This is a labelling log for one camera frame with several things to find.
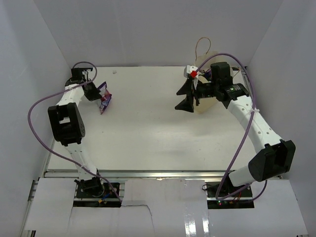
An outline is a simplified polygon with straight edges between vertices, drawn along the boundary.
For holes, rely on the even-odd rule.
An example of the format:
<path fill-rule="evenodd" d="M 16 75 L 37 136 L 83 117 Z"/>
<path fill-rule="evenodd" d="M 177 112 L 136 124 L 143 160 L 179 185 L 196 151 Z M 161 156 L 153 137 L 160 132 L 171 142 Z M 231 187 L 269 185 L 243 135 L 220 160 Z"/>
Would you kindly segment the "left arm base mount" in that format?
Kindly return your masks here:
<path fill-rule="evenodd" d="M 77 187 L 73 207 L 121 207 L 121 201 L 117 198 L 117 195 L 120 196 L 120 183 L 111 183 L 110 187 L 106 181 L 98 181 L 95 177 L 74 182 Z"/>

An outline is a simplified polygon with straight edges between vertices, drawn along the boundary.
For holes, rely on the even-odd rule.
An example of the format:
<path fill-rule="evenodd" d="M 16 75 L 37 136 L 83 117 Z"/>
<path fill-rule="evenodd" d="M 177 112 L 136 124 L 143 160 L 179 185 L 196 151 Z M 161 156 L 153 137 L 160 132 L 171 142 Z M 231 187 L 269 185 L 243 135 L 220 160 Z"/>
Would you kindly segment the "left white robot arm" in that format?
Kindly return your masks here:
<path fill-rule="evenodd" d="M 83 97 L 88 101 L 101 98 L 100 90 L 89 79 L 92 68 L 72 68 L 72 77 L 66 81 L 60 101 L 48 108 L 48 116 L 54 139 L 66 148 L 75 162 L 79 173 L 77 183 L 89 183 L 87 191 L 93 197 L 99 197 L 104 192 L 104 184 L 96 180 L 91 173 L 98 172 L 82 145 L 85 136 L 85 126 L 78 105 Z"/>

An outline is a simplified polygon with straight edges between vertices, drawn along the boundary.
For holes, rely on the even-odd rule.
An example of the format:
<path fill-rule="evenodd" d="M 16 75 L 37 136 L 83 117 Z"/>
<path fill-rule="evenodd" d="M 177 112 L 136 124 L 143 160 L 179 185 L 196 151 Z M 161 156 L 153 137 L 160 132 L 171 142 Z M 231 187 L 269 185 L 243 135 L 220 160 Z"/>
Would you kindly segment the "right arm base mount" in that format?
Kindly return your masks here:
<path fill-rule="evenodd" d="M 219 192 L 218 199 L 215 197 L 220 182 L 206 182 L 201 189 L 207 195 L 208 209 L 253 209 L 254 201 L 250 187 L 237 193 L 240 187 L 224 184 Z"/>

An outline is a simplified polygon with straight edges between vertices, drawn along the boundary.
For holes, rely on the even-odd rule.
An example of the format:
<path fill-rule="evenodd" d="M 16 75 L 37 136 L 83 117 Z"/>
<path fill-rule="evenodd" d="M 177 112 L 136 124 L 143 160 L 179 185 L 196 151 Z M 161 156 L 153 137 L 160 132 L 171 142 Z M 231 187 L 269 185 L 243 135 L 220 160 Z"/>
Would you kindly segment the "large blue purple snack bag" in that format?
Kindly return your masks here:
<path fill-rule="evenodd" d="M 211 70 L 204 71 L 204 72 L 202 73 L 202 76 L 203 76 L 207 81 L 211 81 L 211 80 L 212 80 Z"/>

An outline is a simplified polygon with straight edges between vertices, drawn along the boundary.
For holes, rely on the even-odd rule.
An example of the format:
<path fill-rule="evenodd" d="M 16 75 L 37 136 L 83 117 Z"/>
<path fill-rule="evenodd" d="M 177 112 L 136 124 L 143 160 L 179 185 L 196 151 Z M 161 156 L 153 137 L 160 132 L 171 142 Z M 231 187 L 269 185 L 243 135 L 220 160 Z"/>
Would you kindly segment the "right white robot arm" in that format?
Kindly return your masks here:
<path fill-rule="evenodd" d="M 249 91 L 241 83 L 234 83 L 227 62 L 213 63 L 208 71 L 199 72 L 196 66 L 184 69 L 186 81 L 177 91 L 185 95 L 176 110 L 194 112 L 201 99 L 215 98 L 237 119 L 246 137 L 253 144 L 256 155 L 249 163 L 235 171 L 229 171 L 218 187 L 234 197 L 241 187 L 253 182 L 266 181 L 290 170 L 296 147 L 285 141 L 267 124 L 255 107 Z"/>

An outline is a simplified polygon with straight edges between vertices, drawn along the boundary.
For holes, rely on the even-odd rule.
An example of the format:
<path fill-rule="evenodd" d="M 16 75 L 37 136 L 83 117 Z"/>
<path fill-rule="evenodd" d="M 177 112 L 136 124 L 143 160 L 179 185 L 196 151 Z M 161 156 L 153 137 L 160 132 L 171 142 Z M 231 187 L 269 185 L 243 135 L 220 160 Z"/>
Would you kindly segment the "purple white snack pouch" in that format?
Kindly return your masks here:
<path fill-rule="evenodd" d="M 112 99 L 112 94 L 107 89 L 106 81 L 97 87 L 97 89 L 99 89 L 99 94 L 101 95 L 101 98 L 97 100 L 97 105 L 99 107 L 100 114 L 103 114 Z"/>

